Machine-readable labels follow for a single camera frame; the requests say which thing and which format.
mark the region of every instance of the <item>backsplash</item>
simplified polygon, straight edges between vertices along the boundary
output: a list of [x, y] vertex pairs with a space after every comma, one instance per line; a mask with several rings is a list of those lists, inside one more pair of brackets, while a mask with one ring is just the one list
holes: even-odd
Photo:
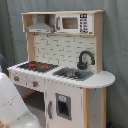
[[[39, 34], [34, 36], [34, 43], [37, 62], [77, 68], [82, 51], [88, 50], [95, 57], [95, 37]], [[88, 70], [95, 70], [88, 55], [83, 55], [83, 62], [88, 62]]]

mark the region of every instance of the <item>toy sink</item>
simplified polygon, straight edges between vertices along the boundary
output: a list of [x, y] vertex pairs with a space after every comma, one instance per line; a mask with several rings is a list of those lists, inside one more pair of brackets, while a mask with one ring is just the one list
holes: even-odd
[[92, 76], [94, 73], [91, 71], [79, 70], [74, 68], [62, 68], [53, 73], [54, 76], [63, 77], [67, 79], [75, 79], [83, 81]]

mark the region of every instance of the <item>toy stove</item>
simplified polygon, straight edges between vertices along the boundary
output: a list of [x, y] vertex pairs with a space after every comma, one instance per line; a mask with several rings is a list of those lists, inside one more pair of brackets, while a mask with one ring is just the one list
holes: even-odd
[[32, 71], [40, 72], [40, 73], [46, 73], [46, 72], [48, 72], [54, 68], [57, 68], [57, 67], [58, 67], [58, 65], [35, 62], [35, 61], [28, 62], [26, 64], [18, 66], [18, 68], [32, 70]]

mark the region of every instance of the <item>cabinet door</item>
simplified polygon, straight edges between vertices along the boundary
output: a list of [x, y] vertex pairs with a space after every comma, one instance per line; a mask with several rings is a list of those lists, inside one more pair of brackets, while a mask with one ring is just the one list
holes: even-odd
[[46, 81], [46, 128], [83, 128], [83, 91]]

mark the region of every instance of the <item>faucet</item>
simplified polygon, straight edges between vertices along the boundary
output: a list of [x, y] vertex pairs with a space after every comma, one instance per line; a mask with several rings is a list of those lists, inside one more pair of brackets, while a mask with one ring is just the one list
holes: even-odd
[[94, 59], [94, 56], [92, 55], [92, 53], [89, 52], [89, 51], [82, 51], [82, 52], [80, 53], [80, 56], [79, 56], [79, 63], [77, 64], [78, 69], [81, 69], [81, 70], [87, 68], [87, 62], [86, 62], [86, 63], [83, 63], [83, 62], [82, 62], [82, 56], [83, 56], [84, 54], [88, 54], [88, 55], [91, 57], [91, 60], [92, 60], [92, 63], [91, 63], [91, 64], [92, 64], [92, 65], [95, 65], [95, 59]]

